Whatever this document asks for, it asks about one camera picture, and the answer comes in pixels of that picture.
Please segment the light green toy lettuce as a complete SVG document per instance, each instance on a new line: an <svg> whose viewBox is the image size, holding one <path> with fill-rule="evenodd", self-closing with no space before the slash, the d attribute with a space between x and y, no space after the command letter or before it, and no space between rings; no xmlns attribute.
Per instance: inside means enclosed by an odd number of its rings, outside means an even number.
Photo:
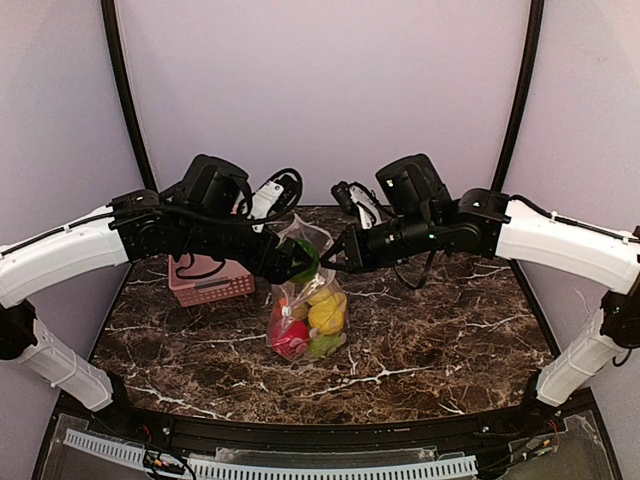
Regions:
<svg viewBox="0 0 640 480"><path fill-rule="evenodd" d="M310 339L305 356L312 361L321 359L335 351L341 342L340 335L317 335Z"/></svg>

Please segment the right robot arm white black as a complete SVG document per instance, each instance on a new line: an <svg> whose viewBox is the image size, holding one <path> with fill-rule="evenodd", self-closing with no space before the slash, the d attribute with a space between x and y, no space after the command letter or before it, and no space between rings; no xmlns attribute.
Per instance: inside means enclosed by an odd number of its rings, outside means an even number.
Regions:
<svg viewBox="0 0 640 480"><path fill-rule="evenodd" d="M368 273L425 252L463 252L533 262L606 287L589 326L536 375L536 405L562 405L609 361L638 348L637 233L562 217L521 195L483 188L454 200L425 154L390 163L376 179L393 218L368 229L346 228L322 256L323 267Z"/></svg>

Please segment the clear zip top bag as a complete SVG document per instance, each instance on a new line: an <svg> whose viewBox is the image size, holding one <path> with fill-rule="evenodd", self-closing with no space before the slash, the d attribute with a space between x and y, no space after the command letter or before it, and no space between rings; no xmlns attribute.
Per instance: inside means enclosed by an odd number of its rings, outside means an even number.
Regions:
<svg viewBox="0 0 640 480"><path fill-rule="evenodd" d="M291 362L316 362L332 355L347 340L347 295L336 272L320 265L333 240L329 232L299 216L279 236L295 241L313 263L288 282L272 287L267 345Z"/></svg>

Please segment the yellow toy food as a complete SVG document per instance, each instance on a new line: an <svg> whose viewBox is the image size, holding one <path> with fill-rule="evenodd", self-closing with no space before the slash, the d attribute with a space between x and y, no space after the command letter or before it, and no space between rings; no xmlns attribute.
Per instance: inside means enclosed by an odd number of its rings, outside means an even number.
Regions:
<svg viewBox="0 0 640 480"><path fill-rule="evenodd" d="M313 296L308 314L312 329L323 335L340 333L346 323L347 297L344 293L324 293Z"/></svg>

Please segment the red toy food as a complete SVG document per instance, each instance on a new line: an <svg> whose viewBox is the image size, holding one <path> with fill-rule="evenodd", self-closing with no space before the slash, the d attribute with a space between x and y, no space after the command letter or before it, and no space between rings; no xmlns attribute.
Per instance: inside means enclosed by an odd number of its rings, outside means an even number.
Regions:
<svg viewBox="0 0 640 480"><path fill-rule="evenodd" d="M300 320L293 320L287 325L281 322L273 323L268 329L268 339L271 348L277 354L293 359L307 351L310 337L306 324Z"/></svg>

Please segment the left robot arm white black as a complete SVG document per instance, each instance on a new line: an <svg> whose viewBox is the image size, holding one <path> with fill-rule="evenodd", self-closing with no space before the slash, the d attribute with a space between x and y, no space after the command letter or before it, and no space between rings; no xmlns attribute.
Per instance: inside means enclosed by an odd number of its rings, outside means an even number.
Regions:
<svg viewBox="0 0 640 480"><path fill-rule="evenodd" d="M269 228L303 192L293 168L258 190L239 166L200 154L184 177L162 192L122 195L88 215L1 249L1 358L22 364L90 412L128 403L120 381L56 338L29 297L85 273L156 255L232 260L271 284L313 267L294 240Z"/></svg>

